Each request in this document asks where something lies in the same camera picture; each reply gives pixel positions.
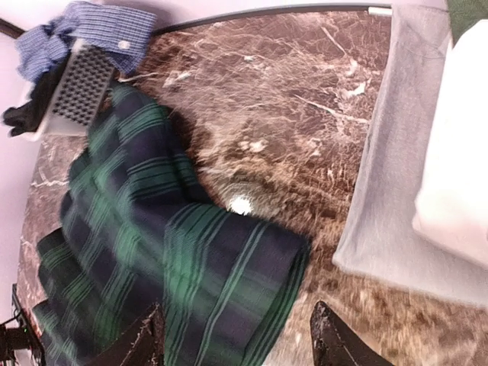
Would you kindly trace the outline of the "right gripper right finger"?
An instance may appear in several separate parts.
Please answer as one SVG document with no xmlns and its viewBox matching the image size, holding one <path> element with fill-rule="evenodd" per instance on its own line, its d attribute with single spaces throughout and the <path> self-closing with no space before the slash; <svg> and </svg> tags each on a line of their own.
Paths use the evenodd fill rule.
<svg viewBox="0 0 488 366">
<path fill-rule="evenodd" d="M 313 362 L 319 366 L 392 366 L 364 343 L 323 301 L 310 317 Z"/>
</svg>

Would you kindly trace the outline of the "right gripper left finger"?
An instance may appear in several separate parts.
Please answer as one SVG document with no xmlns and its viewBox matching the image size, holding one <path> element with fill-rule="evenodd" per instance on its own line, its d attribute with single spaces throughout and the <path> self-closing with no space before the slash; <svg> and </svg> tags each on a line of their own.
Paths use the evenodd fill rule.
<svg viewBox="0 0 488 366">
<path fill-rule="evenodd" d="M 161 305 L 154 303 L 88 365 L 164 365 L 164 343 L 165 318 Z"/>
</svg>

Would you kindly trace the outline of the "dark green plaid garment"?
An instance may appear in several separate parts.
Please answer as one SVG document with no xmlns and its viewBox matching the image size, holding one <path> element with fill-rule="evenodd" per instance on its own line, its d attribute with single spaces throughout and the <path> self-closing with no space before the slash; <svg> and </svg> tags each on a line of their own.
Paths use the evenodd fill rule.
<svg viewBox="0 0 488 366">
<path fill-rule="evenodd" d="M 167 110 L 119 82 L 70 167 L 60 221 L 37 246 L 50 365 L 86 365 L 154 303 L 165 364 L 261 365 L 310 254 L 302 236 L 218 207 Z"/>
</svg>

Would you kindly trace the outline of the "white and green raglan shirt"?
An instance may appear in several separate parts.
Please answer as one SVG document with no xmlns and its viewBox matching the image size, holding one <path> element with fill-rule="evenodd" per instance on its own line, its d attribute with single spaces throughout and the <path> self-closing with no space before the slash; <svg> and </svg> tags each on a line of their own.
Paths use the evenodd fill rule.
<svg viewBox="0 0 488 366">
<path fill-rule="evenodd" d="M 487 3 L 447 3 L 451 39 L 413 229 L 487 265 Z"/>
</svg>

